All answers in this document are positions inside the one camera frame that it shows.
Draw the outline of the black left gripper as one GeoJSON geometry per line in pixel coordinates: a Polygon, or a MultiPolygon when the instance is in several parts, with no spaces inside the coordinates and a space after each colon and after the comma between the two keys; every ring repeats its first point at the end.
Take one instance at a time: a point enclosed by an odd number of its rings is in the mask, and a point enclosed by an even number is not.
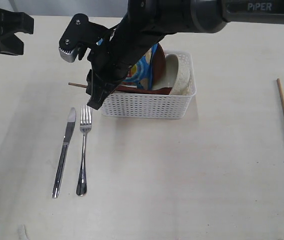
{"type": "Polygon", "coordinates": [[[15,33],[34,33],[34,19],[24,12],[12,12],[0,8],[0,54],[21,56],[24,42],[15,33]]]}

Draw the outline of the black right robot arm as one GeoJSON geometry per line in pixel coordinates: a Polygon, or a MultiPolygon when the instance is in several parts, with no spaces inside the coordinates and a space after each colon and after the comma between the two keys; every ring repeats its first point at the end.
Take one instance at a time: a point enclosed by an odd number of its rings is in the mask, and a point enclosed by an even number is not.
{"type": "Polygon", "coordinates": [[[88,106],[98,110],[130,68],[165,36],[214,34],[229,22],[284,25],[284,0],[131,0],[89,60],[88,106]]]}

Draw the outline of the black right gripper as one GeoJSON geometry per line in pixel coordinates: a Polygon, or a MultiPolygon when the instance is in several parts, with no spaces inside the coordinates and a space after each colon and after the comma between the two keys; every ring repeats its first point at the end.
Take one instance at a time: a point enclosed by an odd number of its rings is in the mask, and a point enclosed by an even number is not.
{"type": "Polygon", "coordinates": [[[144,54],[164,38],[155,31],[154,25],[132,19],[128,14],[115,28],[113,36],[108,34],[89,57],[92,68],[87,75],[86,94],[90,96],[87,106],[99,110],[105,99],[121,85],[130,68],[144,54]]]}

